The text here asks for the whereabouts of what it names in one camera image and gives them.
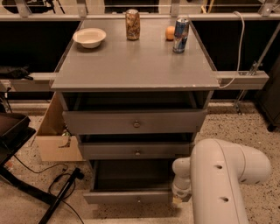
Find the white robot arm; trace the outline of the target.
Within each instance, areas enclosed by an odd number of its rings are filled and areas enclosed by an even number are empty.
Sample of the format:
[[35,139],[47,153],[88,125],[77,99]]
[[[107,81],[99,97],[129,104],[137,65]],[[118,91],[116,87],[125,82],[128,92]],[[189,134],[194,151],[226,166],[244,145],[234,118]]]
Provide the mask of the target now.
[[173,201],[192,197],[194,224],[249,224],[240,184],[261,184],[272,172],[258,149],[212,138],[199,141],[172,169]]

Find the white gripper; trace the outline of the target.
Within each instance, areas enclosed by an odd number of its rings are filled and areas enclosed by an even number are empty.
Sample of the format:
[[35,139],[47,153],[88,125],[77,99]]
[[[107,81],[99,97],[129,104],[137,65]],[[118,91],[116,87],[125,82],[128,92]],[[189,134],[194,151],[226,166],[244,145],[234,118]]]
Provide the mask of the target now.
[[192,197],[191,181],[189,178],[175,178],[171,186],[172,190],[172,203],[179,204],[182,202],[188,202]]

